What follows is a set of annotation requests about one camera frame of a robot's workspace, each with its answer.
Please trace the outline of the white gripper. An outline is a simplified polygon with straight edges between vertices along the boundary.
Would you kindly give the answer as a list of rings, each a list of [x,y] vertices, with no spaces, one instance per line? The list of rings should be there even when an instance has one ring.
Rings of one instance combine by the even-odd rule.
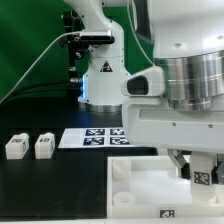
[[[169,149],[168,156],[182,179],[190,179],[190,165],[181,150],[217,153],[214,183],[224,185],[221,99],[216,99],[210,110],[179,112],[159,98],[129,98],[122,105],[122,123],[131,144]]]

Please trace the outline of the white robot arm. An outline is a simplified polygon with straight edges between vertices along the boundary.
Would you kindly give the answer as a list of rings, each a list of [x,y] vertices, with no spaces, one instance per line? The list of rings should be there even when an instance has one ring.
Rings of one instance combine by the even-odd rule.
[[[90,64],[78,101],[121,109],[133,145],[165,148],[181,174],[224,184],[224,0],[64,0],[81,17]],[[133,31],[153,46],[150,67],[133,75],[124,33],[104,14],[125,5]]]

